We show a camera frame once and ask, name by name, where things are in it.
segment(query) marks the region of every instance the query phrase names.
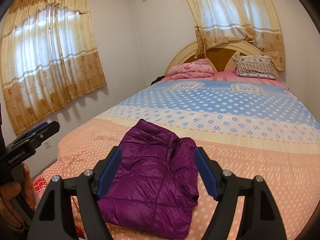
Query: curtain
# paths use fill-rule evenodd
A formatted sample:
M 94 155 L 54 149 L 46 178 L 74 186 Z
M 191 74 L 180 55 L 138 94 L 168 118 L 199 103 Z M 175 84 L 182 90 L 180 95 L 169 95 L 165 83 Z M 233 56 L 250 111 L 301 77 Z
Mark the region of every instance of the curtain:
M 192 10 L 198 50 L 196 59 L 224 43 L 245 40 L 271 56 L 285 71 L 281 27 L 272 0 L 187 0 Z
M 107 85 L 88 0 L 16 0 L 1 44 L 2 88 L 17 135 Z

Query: folded jacket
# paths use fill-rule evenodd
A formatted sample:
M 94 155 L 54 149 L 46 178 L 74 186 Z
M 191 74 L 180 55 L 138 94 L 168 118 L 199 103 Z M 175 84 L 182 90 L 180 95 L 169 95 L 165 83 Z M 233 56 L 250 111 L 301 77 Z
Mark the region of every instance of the folded jacket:
M 196 144 L 140 120 L 119 147 L 123 159 L 99 202 L 107 223 L 169 239 L 184 239 L 197 205 Z

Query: arched headboard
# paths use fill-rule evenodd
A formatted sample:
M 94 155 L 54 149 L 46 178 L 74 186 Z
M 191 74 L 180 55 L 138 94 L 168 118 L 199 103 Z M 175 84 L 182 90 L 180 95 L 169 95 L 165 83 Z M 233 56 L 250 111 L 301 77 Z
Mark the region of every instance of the arched headboard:
M 195 54 L 198 48 L 198 43 L 194 42 L 185 47 L 172 60 L 165 74 L 176 65 L 195 61 Z M 232 56 L 248 56 L 248 55 L 263 55 L 263 53 L 246 41 L 236 41 L 229 44 L 218 45 L 207 51 L 207 58 L 213 63 L 218 71 L 233 71 L 236 69 L 236 62 Z M 275 76 L 280 80 L 279 74 L 272 64 Z

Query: bed sheet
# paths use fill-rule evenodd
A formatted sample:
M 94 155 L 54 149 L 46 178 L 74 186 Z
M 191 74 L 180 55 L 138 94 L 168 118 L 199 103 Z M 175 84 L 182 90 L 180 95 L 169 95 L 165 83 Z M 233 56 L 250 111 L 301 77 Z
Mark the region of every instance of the bed sheet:
M 92 169 L 142 118 L 179 137 L 193 138 L 212 160 L 239 177 L 263 176 L 279 207 L 287 237 L 294 239 L 320 199 L 320 125 L 278 81 L 232 74 L 215 75 L 213 80 L 156 83 L 72 131 L 59 143 L 57 163 L 34 182 L 38 194 L 43 194 L 56 174 L 71 178 Z M 202 238 L 217 205 L 200 176 L 198 189 L 200 197 L 187 240 Z M 243 197 L 238 199 L 229 240 L 236 238 L 243 201 Z M 83 227 L 76 198 L 72 206 L 76 225 Z M 159 239 L 108 227 L 115 240 Z

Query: wall socket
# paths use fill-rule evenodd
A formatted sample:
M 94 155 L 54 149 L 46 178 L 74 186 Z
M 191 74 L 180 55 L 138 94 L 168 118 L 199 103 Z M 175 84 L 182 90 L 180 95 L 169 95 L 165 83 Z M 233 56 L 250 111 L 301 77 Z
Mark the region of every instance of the wall socket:
M 45 147 L 46 147 L 47 149 L 49 149 L 49 148 L 51 147 L 50 142 L 46 142 L 44 145 L 45 145 Z

